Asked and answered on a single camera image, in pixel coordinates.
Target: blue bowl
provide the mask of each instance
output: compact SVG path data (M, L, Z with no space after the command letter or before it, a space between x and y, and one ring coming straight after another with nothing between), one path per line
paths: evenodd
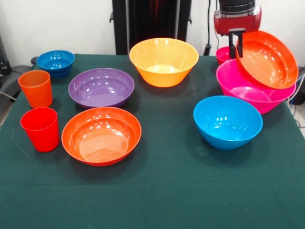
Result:
M75 57L65 50L46 52L37 59L37 65L47 71L51 78L60 79L69 75Z
M202 137L220 150L247 144L263 127L262 116L254 106L229 96L202 100L193 115Z

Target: bowl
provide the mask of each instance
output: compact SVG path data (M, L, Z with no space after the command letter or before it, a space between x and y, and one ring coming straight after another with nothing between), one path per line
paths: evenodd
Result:
M236 52L236 60L249 81L275 89L289 88L296 83L296 60L276 37L264 31L244 33L243 50L243 58Z
M231 60L230 58L230 47L222 47L216 51L216 58L219 64L222 64L228 60Z
M132 77L113 68L91 69L69 84L70 97L84 108L122 106L134 90Z
M216 72L224 95L242 99L253 105L261 114L267 113L293 95L296 84L286 89L274 89L254 84L240 72L236 60L223 63Z
M113 165L137 146L141 125L131 113L116 107L97 107L74 116L61 141L67 153L90 166Z
M202 100L193 115L202 137L220 150L232 150L247 144L263 127L262 116L255 107L229 96Z
M190 44L171 38L153 38L137 43L129 53L143 79L156 87L179 84L198 62Z
M47 71L51 78L60 79L69 75L75 57L65 50L54 50L40 55L37 65Z

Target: plastic cup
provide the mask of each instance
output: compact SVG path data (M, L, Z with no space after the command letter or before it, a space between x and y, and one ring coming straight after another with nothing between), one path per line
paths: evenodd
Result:
M32 70L22 74L18 83L32 108L48 107L52 104L50 74L43 70Z
M25 113L20 124L37 151L48 152L59 144L58 118L55 110L35 108Z

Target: yellow-orange bowl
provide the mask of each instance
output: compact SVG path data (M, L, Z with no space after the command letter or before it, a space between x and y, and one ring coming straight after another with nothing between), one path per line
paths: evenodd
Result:
M157 87L179 84L197 64L198 51L172 38L153 38L132 47L129 58L143 79Z

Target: robotic arm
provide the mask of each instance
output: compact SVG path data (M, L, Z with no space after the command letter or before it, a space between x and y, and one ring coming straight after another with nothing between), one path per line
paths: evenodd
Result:
M233 35L238 36L237 51L243 56L243 33L258 31L261 25L262 9L255 6L255 0L219 0L220 10L215 11L216 32L229 36L230 57L235 58Z

